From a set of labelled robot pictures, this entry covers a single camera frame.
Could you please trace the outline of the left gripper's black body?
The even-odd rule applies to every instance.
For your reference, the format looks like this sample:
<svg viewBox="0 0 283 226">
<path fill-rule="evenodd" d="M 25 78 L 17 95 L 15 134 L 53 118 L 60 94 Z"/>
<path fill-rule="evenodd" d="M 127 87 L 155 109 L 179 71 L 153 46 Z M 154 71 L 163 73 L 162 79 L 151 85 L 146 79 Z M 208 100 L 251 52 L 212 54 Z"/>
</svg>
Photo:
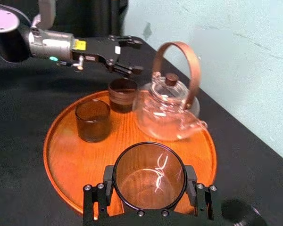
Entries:
<svg viewBox="0 0 283 226">
<path fill-rule="evenodd" d="M 74 61 L 80 57 L 85 62 L 98 62 L 106 66 L 115 65 L 120 57 L 121 47 L 114 36 L 97 38 L 76 38 L 71 49 Z"/>
</svg>

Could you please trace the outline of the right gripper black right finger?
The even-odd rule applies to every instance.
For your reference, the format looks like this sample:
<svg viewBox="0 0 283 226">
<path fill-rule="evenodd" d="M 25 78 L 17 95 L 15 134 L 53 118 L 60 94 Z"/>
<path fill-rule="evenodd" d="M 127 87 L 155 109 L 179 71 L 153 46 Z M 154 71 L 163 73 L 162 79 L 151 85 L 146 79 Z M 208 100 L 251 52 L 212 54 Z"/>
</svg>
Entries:
<svg viewBox="0 0 283 226">
<path fill-rule="evenodd" d="M 192 215 L 203 220 L 218 220 L 218 195 L 214 185 L 205 187 L 197 182 L 196 172 L 191 165 L 185 165 L 186 193 L 190 205 L 194 208 Z"/>
</svg>

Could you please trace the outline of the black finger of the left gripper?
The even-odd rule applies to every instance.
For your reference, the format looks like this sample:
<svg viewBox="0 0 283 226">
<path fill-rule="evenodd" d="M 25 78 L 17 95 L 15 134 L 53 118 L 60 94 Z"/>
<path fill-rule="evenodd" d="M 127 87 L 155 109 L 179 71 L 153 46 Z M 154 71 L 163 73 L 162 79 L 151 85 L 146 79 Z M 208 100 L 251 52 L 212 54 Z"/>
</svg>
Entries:
<svg viewBox="0 0 283 226">
<path fill-rule="evenodd" d="M 140 40 L 136 40 L 132 36 L 110 35 L 108 38 L 111 41 L 116 41 L 120 47 L 131 47 L 135 49 L 140 49 L 143 44 Z"/>
<path fill-rule="evenodd" d="M 144 70 L 142 66 L 127 66 L 121 63 L 113 63 L 113 62 L 108 62 L 107 68 L 110 72 L 116 72 L 123 75 L 132 75 L 132 74 L 139 75 Z"/>
</svg>

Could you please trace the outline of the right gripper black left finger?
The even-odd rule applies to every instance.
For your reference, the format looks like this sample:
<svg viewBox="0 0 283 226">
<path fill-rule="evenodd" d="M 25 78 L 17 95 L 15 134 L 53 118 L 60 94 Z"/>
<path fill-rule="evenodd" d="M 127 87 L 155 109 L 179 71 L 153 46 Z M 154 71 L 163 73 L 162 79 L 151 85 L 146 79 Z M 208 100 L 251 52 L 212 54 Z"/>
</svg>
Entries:
<svg viewBox="0 0 283 226">
<path fill-rule="evenodd" d="M 113 181 L 113 165 L 105 167 L 103 182 L 96 186 L 87 184 L 83 187 L 83 220 L 94 220 L 94 204 L 98 204 L 98 220 L 118 220 L 118 215 L 110 216 L 107 207 L 115 188 Z"/>
</svg>

